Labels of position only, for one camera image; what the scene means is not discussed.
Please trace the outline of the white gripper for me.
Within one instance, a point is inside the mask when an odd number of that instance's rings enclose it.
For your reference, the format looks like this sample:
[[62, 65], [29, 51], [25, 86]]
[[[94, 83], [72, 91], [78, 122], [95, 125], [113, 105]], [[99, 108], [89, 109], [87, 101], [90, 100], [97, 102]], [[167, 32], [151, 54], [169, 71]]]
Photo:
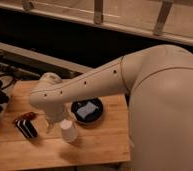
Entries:
[[46, 133], [49, 133], [53, 129], [56, 123], [62, 122], [68, 116], [69, 116], [69, 113], [66, 111], [58, 114], [52, 114], [52, 115], [45, 114], [45, 119], [47, 122]]

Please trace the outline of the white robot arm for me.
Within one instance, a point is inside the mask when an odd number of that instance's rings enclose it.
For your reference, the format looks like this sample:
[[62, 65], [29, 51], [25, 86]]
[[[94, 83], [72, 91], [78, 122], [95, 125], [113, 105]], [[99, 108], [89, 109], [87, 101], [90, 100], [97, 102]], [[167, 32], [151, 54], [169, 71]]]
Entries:
[[70, 81], [44, 74], [29, 102], [47, 120], [66, 102], [128, 94], [133, 171], [193, 171], [193, 54], [153, 46], [115, 59]]

